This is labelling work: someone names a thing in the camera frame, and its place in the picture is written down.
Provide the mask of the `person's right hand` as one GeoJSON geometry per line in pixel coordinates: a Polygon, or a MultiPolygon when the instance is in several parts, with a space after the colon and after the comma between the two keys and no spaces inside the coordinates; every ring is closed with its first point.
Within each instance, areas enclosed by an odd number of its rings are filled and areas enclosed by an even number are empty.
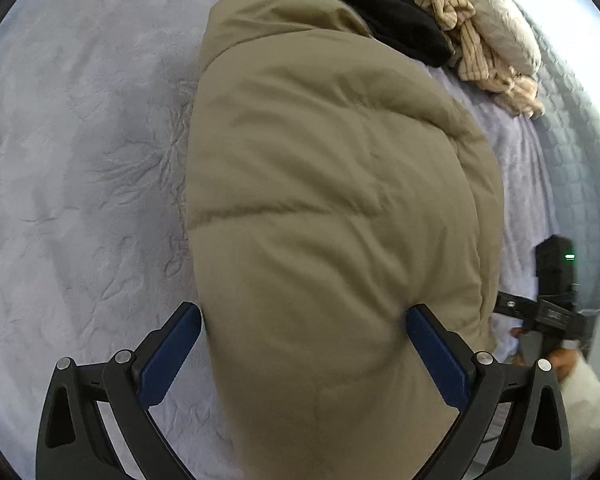
{"type": "MultiPolygon", "coordinates": [[[[512,328],[509,333],[510,336],[518,339],[525,332],[526,331],[521,327],[515,327],[512,328]]],[[[577,349],[558,348],[543,359],[546,359],[552,364],[552,369],[554,370],[558,382],[563,382],[577,365],[579,356],[581,356],[581,352],[577,349]]],[[[524,362],[524,359],[519,352],[514,357],[513,363],[516,365],[526,365],[526,362],[524,362]]]]}

